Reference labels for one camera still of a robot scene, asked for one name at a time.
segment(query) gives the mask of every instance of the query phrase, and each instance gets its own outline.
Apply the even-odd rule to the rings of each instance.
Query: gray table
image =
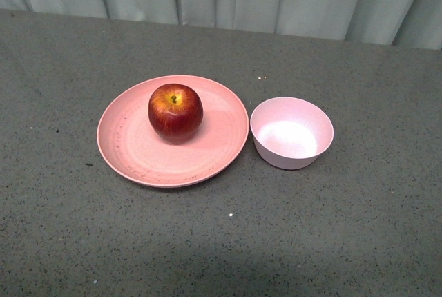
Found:
[[[135,184],[98,121],[174,74],[249,115],[306,99],[334,142],[284,171],[249,135],[205,182]],[[442,295],[440,51],[2,10],[0,79],[2,296]]]

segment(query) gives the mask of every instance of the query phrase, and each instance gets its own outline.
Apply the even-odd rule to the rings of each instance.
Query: bowl rim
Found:
[[[264,144],[262,144],[262,143],[258,140],[258,138],[256,137],[256,133],[255,133],[255,131],[254,131],[254,129],[253,129],[253,116],[256,114],[256,111],[257,111],[262,105],[264,105],[264,104],[266,104],[266,103],[268,103],[268,102],[270,102],[270,101],[278,100],[278,99],[294,99],[294,100],[299,101],[299,102],[304,102],[304,103],[309,104],[309,105],[313,106],[314,108],[318,109],[318,110],[319,110],[319,111],[325,116],[325,118],[326,118],[326,120],[329,122],[329,125],[330,125],[330,128],[331,128],[331,137],[330,137],[330,141],[328,142],[328,144],[324,147],[324,149],[323,149],[322,151],[317,152],[315,155],[308,155],[308,156],[305,156],[305,157],[287,157],[286,155],[282,155],[282,154],[279,154],[279,153],[277,153],[277,152],[274,152],[274,151],[268,149]],[[322,110],[320,107],[318,107],[317,105],[315,105],[315,104],[313,104],[313,103],[311,103],[311,102],[309,102],[309,101],[307,101],[307,100],[305,100],[305,99],[301,99],[301,98],[297,98],[297,97],[288,97],[288,96],[273,97],[273,98],[270,98],[270,99],[267,99],[267,100],[261,102],[259,105],[257,105],[257,106],[255,107],[255,109],[253,110],[253,112],[252,112],[252,114],[251,114],[251,116],[250,116],[250,129],[251,129],[251,133],[252,133],[252,135],[253,135],[253,138],[254,138],[255,142],[259,142],[260,145],[261,145],[261,147],[263,147],[266,151],[268,151],[268,152],[270,152],[270,153],[273,153],[274,155],[277,155],[277,156],[279,156],[279,157],[282,157],[282,158],[285,158],[285,159],[288,159],[288,160],[306,160],[306,159],[310,159],[310,158],[318,157],[319,155],[323,154],[323,153],[324,153],[324,152],[325,152],[325,151],[326,151],[326,150],[332,145],[332,142],[333,142],[333,139],[334,139],[334,127],[333,127],[333,123],[332,123],[332,121],[330,120],[329,116],[325,113],[325,111],[323,111],[323,110]]]

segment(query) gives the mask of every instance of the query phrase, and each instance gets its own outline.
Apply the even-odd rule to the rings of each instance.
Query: red apple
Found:
[[[201,124],[201,99],[186,85],[165,84],[153,91],[148,116],[153,129],[164,140],[184,142],[195,135]]]

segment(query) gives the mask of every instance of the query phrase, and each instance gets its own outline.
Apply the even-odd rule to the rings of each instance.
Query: plate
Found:
[[[204,117],[186,143],[166,143],[148,120],[152,92],[167,83],[190,86],[200,96]],[[244,104],[227,87],[207,78],[170,75],[137,84],[115,98],[98,124],[97,142],[108,165],[147,186],[176,188],[196,184],[225,169],[242,150],[249,133]]]

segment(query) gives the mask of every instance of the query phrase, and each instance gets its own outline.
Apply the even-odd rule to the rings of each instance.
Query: pink bowl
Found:
[[[333,141],[333,125],[317,106],[302,99],[277,97],[258,105],[250,118],[256,150],[282,169],[301,169]]]

